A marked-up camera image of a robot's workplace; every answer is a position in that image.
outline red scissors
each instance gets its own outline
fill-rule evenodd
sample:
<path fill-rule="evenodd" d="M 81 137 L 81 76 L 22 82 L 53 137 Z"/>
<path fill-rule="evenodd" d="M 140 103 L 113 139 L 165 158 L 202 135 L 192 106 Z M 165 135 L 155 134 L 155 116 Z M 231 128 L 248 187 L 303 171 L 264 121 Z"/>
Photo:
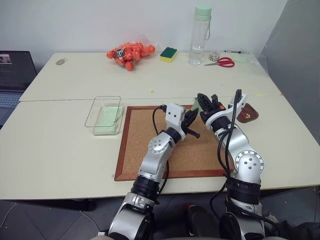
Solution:
<path fill-rule="evenodd" d="M 219 58 L 218 61 L 214 63 L 206 64 L 205 66 L 219 65 L 224 68 L 232 68 L 235 66 L 235 62 L 230 57 Z"/>

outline brown object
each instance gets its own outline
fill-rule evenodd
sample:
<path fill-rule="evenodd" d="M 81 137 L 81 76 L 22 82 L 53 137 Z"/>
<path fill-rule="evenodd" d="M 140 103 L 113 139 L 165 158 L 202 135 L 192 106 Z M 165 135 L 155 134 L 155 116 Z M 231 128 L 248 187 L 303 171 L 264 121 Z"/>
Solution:
<path fill-rule="evenodd" d="M 126 110 L 121 146 L 115 170 L 115 181 L 135 180 L 149 141 L 156 136 L 152 122 L 152 113 L 156 106 L 128 106 Z M 158 131 L 166 129 L 165 113 L 155 113 Z M 225 173 L 218 162 L 218 143 L 212 131 L 208 131 L 200 116 L 191 124 L 190 129 L 200 134 L 196 138 L 187 134 L 179 141 L 169 158 L 169 178 L 220 177 Z"/>
<path fill-rule="evenodd" d="M 256 120 L 258 117 L 259 113 L 249 103 L 246 103 L 236 119 L 240 123 L 245 124 L 253 120 Z"/>

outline small container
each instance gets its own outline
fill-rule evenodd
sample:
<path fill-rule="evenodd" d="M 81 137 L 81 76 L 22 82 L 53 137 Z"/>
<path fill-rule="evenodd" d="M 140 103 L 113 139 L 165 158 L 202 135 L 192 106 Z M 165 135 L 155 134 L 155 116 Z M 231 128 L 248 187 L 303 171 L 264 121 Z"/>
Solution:
<path fill-rule="evenodd" d="M 209 53 L 209 60 L 210 61 L 218 61 L 219 57 L 220 57 L 220 52 L 218 50 L 212 50 Z"/>
<path fill-rule="evenodd" d="M 210 37 L 211 6 L 198 4 L 194 11 L 193 31 L 189 63 L 199 65 L 202 61 L 202 53 L 205 48 L 205 41 Z"/>
<path fill-rule="evenodd" d="M 117 135 L 124 112 L 120 102 L 119 96 L 96 96 L 84 125 L 93 135 Z"/>

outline orange toy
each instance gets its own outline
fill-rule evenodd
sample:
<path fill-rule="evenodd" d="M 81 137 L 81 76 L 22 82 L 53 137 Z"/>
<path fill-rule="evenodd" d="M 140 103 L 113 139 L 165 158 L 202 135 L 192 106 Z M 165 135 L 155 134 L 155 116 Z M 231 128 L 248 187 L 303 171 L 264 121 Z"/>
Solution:
<path fill-rule="evenodd" d="M 108 51 L 106 56 L 114 59 L 119 65 L 124 66 L 128 71 L 132 71 L 141 58 L 153 54 L 155 47 L 153 45 L 144 46 L 141 42 L 127 42 L 119 47 Z"/>

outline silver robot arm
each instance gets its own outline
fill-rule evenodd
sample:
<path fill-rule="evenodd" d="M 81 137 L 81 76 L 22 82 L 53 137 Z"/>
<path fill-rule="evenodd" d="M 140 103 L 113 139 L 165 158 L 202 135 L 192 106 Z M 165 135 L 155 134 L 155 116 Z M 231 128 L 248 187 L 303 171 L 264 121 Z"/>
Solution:
<path fill-rule="evenodd" d="M 212 101 L 201 93 L 197 100 L 203 109 L 200 116 L 208 130 L 214 132 L 218 141 L 223 137 L 222 146 L 226 147 L 229 131 L 232 123 L 234 107 L 235 117 L 239 115 L 246 104 L 247 96 L 237 91 L 236 106 L 233 98 L 226 109 L 218 97 L 213 95 Z M 233 160 L 235 170 L 227 178 L 227 213 L 220 219 L 220 234 L 222 238 L 245 240 L 246 234 L 265 237 L 264 224 L 261 220 L 249 216 L 243 212 L 262 216 L 260 203 L 260 174 L 265 168 L 262 156 L 249 144 L 243 131 L 234 124 L 228 145 L 228 153 Z"/>
<path fill-rule="evenodd" d="M 161 106 L 166 112 L 167 129 L 148 143 L 131 192 L 128 192 L 115 215 L 108 236 L 115 240 L 147 240 L 153 226 L 153 208 L 158 204 L 159 184 L 163 178 L 167 161 L 176 143 L 184 140 L 186 134 L 200 136 L 188 127 L 196 119 L 198 109 L 189 110 L 178 104 Z"/>

